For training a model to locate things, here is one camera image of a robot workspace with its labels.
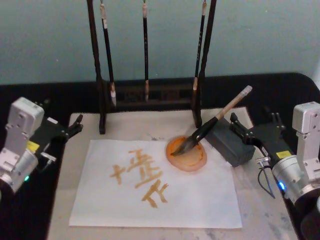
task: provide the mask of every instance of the white table surface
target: white table surface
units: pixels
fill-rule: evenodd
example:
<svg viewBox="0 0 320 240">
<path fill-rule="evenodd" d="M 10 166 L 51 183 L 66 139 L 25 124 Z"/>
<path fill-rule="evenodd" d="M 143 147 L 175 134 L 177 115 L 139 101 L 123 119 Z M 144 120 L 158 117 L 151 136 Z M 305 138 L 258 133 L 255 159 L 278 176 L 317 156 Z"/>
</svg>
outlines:
<svg viewBox="0 0 320 240">
<path fill-rule="evenodd" d="M 217 109 L 204 109 L 203 122 L 212 118 Z M 247 128 L 252 123 L 245 108 L 231 112 Z M 78 116 L 74 113 L 70 122 Z M 191 111 L 122 112 L 107 115 L 106 134 L 99 134 L 99 115 L 83 114 L 83 130 L 66 144 L 53 213 L 49 240 L 297 240 L 285 204 L 269 173 L 276 199 L 264 192 L 258 182 L 259 166 L 254 160 L 232 169 L 243 228 L 150 228 L 150 227 L 75 227 L 69 218 L 85 163 L 90 140 L 168 140 L 195 130 Z M 254 157 L 260 157 L 256 151 Z"/>
</svg>

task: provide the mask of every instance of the yellow label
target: yellow label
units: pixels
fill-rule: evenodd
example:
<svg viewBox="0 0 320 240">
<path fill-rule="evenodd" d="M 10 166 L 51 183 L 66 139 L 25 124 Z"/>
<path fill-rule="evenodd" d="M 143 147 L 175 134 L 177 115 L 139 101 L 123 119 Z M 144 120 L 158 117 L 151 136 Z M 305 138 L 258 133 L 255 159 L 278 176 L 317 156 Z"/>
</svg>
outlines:
<svg viewBox="0 0 320 240">
<path fill-rule="evenodd" d="M 39 147 L 40 147 L 40 145 L 36 144 L 33 141 L 28 141 L 28 143 L 26 144 L 26 148 L 29 149 L 33 153 L 35 153 Z"/>
<path fill-rule="evenodd" d="M 276 155 L 280 158 L 280 159 L 284 159 L 286 157 L 290 157 L 291 153 L 289 151 L 280 151 L 277 152 Z"/>
</svg>

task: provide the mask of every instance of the brush handle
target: brush handle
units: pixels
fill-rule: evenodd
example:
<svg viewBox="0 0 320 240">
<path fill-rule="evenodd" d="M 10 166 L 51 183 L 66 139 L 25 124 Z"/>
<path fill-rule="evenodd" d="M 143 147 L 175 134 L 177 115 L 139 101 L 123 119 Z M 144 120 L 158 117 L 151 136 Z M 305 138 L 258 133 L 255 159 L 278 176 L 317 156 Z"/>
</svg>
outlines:
<svg viewBox="0 0 320 240">
<path fill-rule="evenodd" d="M 224 117 L 224 115 L 229 112 L 230 109 L 232 109 L 237 103 L 239 103 L 248 93 L 250 93 L 252 90 L 251 86 L 246 86 L 245 89 L 243 89 L 231 102 L 229 102 L 216 116 L 211 118 L 209 121 L 207 121 L 205 124 L 203 124 L 202 127 L 197 129 L 191 137 L 196 140 L 198 143 L 201 139 L 203 139 L 210 130 L 217 124 L 217 122 Z"/>
<path fill-rule="evenodd" d="M 200 63 L 200 55 L 201 55 L 201 45 L 202 45 L 202 37 L 204 33 L 204 25 L 205 25 L 205 16 L 201 16 L 201 23 L 200 23 L 200 33 L 199 33 L 199 42 L 198 42 L 198 51 L 196 54 L 196 65 L 195 65 L 195 77 L 198 77 L 199 73 L 199 63 Z"/>
<path fill-rule="evenodd" d="M 203 139 L 210 130 L 217 124 L 218 118 L 213 117 L 209 121 L 207 121 L 205 124 L 202 125 L 202 127 L 198 128 L 193 134 L 192 138 L 196 140 L 198 143 L 201 139 Z"/>
<path fill-rule="evenodd" d="M 231 102 L 229 102 L 217 115 L 218 120 L 222 119 L 230 109 L 237 105 L 252 90 L 252 86 L 246 86 Z"/>
<path fill-rule="evenodd" d="M 149 99 L 149 60 L 148 60 L 148 25 L 147 25 L 148 6 L 144 2 L 142 5 L 143 16 L 143 45 L 144 45 L 144 93 L 145 100 Z"/>
<path fill-rule="evenodd" d="M 110 78 L 110 83 L 114 83 L 115 79 L 114 79 L 114 71 L 112 67 L 112 58 L 111 58 L 111 51 L 110 51 L 108 20 L 107 20 L 105 5 L 103 3 L 100 4 L 100 12 L 101 12 L 101 19 L 102 19 L 102 26 L 103 26 L 103 36 L 104 36 L 106 57 L 108 62 L 109 78 Z"/>
</svg>

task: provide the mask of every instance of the orange ink dish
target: orange ink dish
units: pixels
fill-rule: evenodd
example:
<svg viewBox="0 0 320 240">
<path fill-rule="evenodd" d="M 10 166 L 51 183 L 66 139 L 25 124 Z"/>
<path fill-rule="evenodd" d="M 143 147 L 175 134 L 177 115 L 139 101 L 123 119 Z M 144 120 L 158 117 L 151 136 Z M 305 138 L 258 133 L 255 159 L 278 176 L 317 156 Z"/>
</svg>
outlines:
<svg viewBox="0 0 320 240">
<path fill-rule="evenodd" d="M 166 146 L 165 155 L 168 161 L 176 168 L 185 172 L 194 172 L 207 163 L 207 154 L 201 143 L 198 143 L 191 151 L 179 155 L 171 154 L 182 144 L 186 136 L 178 136 L 172 139 Z"/>
</svg>

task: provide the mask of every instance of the gray block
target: gray block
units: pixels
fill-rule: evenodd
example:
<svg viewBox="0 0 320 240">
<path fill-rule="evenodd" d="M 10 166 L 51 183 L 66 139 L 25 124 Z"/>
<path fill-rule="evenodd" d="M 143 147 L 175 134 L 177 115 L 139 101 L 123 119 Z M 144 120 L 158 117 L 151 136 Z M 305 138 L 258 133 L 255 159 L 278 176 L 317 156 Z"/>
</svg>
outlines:
<svg viewBox="0 0 320 240">
<path fill-rule="evenodd" d="M 252 159 L 255 147 L 243 144 L 229 126 L 225 118 L 219 120 L 205 139 L 235 168 Z"/>
</svg>

